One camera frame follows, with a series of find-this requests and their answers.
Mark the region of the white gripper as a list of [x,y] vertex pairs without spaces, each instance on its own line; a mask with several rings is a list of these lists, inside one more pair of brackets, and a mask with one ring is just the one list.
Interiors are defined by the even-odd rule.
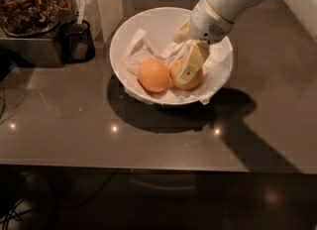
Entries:
[[233,27],[234,24],[221,18],[207,0],[199,0],[191,12],[189,22],[185,21],[172,37],[177,44],[186,42],[191,37],[195,40],[201,40],[185,46],[176,81],[179,84],[191,81],[210,56],[209,44],[221,42]]

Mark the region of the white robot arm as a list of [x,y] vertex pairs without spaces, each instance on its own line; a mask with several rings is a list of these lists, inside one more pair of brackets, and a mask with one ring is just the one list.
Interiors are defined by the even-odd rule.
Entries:
[[[176,81],[193,79],[209,55],[209,46],[221,42],[245,10],[264,0],[199,0],[189,18],[174,33],[173,40],[190,40]],[[312,39],[317,39],[317,0],[283,0]]]

